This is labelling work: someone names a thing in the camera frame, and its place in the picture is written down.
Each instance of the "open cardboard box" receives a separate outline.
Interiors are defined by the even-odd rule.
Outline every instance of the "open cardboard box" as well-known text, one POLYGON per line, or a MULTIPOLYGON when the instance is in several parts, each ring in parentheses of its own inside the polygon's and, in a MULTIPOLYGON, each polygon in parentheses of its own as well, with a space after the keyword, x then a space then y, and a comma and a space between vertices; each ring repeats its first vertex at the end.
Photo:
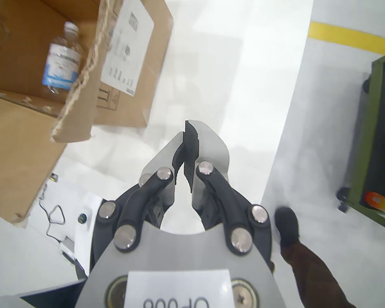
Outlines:
POLYGON ((67 142, 90 138, 93 123, 145 127, 172 16, 164 0, 141 0, 153 20, 133 96, 100 81, 123 0, 0 0, 0 216, 28 215, 67 142), (66 21, 87 49, 69 93, 41 84, 49 45, 66 21))

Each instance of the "gray metal plate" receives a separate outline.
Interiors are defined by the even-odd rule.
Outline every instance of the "gray metal plate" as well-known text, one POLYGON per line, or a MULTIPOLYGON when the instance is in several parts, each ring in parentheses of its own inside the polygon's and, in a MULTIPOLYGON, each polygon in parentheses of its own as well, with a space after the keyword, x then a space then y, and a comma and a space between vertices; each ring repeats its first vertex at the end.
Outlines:
POLYGON ((129 271, 191 271, 228 269, 231 278, 252 284, 260 307, 284 308, 271 271, 256 248, 236 256, 225 244, 222 224, 196 235, 175 235, 144 222, 141 241, 130 253, 121 253, 111 242, 90 273, 76 307, 104 307, 108 285, 129 271))

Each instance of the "green metal cart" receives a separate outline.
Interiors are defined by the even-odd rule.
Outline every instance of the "green metal cart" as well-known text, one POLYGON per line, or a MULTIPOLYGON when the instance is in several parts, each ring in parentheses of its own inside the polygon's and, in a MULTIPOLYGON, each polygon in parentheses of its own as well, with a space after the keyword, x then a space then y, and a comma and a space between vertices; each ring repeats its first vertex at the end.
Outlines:
POLYGON ((368 191, 385 196, 385 56, 372 63, 363 83, 348 168, 337 192, 339 210, 352 207, 385 227, 385 213, 364 201, 368 191))

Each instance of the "orange object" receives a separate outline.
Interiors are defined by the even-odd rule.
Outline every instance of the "orange object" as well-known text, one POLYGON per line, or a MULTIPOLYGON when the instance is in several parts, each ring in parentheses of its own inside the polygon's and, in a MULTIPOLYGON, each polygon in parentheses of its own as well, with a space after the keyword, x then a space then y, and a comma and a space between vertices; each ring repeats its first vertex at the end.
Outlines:
POLYGON ((364 200, 371 207, 382 210, 385 213, 385 196, 369 191, 366 193, 364 200))

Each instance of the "brown pants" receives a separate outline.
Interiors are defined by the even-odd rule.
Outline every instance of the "brown pants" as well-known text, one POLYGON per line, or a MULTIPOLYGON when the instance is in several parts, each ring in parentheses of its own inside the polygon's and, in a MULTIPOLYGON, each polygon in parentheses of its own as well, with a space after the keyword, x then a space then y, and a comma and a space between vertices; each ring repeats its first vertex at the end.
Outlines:
POLYGON ((353 308, 325 263, 301 243, 281 248, 305 308, 353 308))

